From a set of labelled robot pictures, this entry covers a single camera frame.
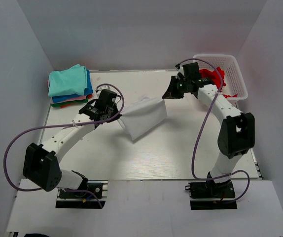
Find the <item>white backdrop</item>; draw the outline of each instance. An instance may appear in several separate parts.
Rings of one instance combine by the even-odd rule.
[[[18,3],[0,0],[0,236],[16,194],[3,174],[3,153],[22,130],[44,124],[49,106],[44,82],[51,70]],[[9,175],[16,184],[22,177],[25,149],[37,139],[38,133],[27,134],[9,153]]]
[[[255,116],[254,152],[283,208],[283,1],[266,3],[237,59],[249,93],[240,105]]]
[[[266,0],[18,0],[54,69],[172,69],[236,56]]]

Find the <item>stack of folded towels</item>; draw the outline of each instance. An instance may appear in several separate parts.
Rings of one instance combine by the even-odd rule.
[[[79,64],[49,74],[48,96],[52,98],[53,107],[66,107],[76,103],[87,103],[92,97],[93,89],[90,72]]]

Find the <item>white towel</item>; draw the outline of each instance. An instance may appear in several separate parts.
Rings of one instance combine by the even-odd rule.
[[[167,110],[162,98],[149,99],[144,95],[121,114],[119,124],[135,140],[163,121],[167,117]]]

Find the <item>white plastic basket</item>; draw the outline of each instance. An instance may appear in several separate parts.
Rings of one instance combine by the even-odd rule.
[[[237,60],[234,56],[226,54],[196,54],[193,58],[203,59],[211,63],[214,67],[220,67],[225,71],[224,81],[226,86],[223,87],[222,92],[226,95],[235,95],[237,97],[227,98],[231,103],[235,103],[239,100],[245,100],[248,97],[247,88],[240,72]],[[208,69],[213,71],[213,68],[203,62],[197,61],[200,69]]]

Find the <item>white table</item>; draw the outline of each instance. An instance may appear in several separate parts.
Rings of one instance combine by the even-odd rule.
[[[122,91],[128,106],[143,94],[161,97],[175,74],[166,71],[95,72],[91,73],[91,83],[94,87],[106,82],[114,84]],[[83,106],[51,108],[47,124],[69,123]],[[207,107],[192,95],[166,100],[166,107],[168,118],[165,122],[134,142],[116,121],[99,126],[65,155],[60,168],[78,171],[91,180],[192,179],[193,147]],[[206,177],[216,162],[219,130],[220,124],[211,114],[195,161],[199,177]],[[58,131],[45,130],[43,141]],[[250,151],[235,169],[244,169],[251,178],[258,178]],[[238,173],[234,178],[245,176]]]
[[[236,210],[190,210],[187,181],[108,183],[100,209],[56,209],[57,189],[18,192],[8,232],[50,237],[280,237],[283,211],[271,181],[252,180]],[[239,195],[245,180],[234,180]],[[23,179],[21,188],[35,188]]]

